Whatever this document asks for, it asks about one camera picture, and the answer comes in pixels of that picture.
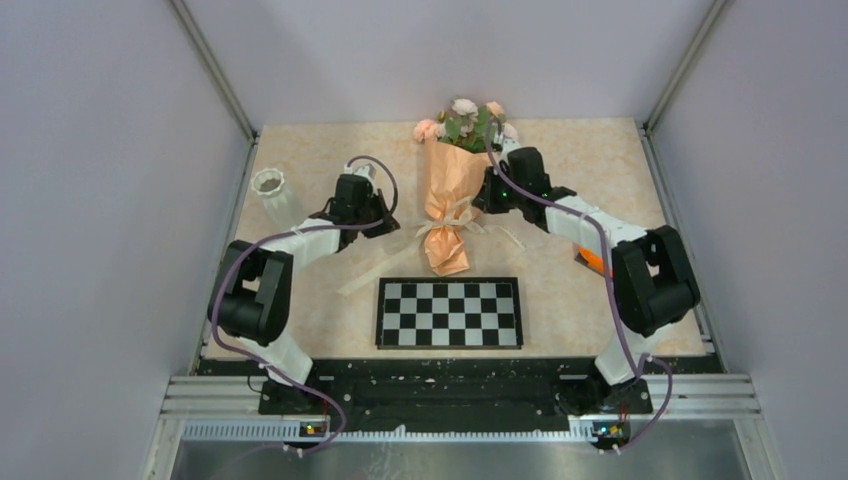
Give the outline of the flower bouquet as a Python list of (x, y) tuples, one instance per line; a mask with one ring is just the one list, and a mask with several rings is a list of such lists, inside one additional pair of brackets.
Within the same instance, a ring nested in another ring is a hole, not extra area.
[(419, 121), (412, 132), (424, 146), (423, 207), (427, 221), (417, 233), (433, 273), (440, 277), (467, 271), (470, 256), (462, 234), (482, 235), (472, 200), (479, 193), (486, 168), (485, 130), (490, 120), (515, 139), (517, 131), (506, 121), (504, 108), (491, 101), (482, 105), (467, 98), (454, 99), (434, 118)]

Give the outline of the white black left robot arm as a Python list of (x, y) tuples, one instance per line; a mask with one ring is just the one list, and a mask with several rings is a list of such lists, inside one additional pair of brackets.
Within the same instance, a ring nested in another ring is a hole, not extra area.
[(225, 250), (207, 307), (214, 340), (284, 385), (283, 401), (297, 413), (317, 407), (321, 388), (308, 378), (313, 361), (288, 329), (293, 277), (359, 236), (398, 230), (397, 204), (372, 179), (344, 173), (324, 206), (298, 226), (254, 243), (235, 240)]

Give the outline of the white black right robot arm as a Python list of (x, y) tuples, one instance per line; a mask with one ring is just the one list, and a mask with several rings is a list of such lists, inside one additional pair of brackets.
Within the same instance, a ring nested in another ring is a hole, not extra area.
[(541, 153), (504, 141), (487, 150), (490, 166), (474, 206), (487, 214), (521, 212), (542, 231), (589, 251), (601, 274), (615, 335), (594, 361), (598, 377), (586, 385), (589, 404), (612, 412), (627, 397), (625, 383), (641, 376), (655, 336), (682, 320), (701, 292), (679, 232), (620, 220), (575, 191), (555, 187)]

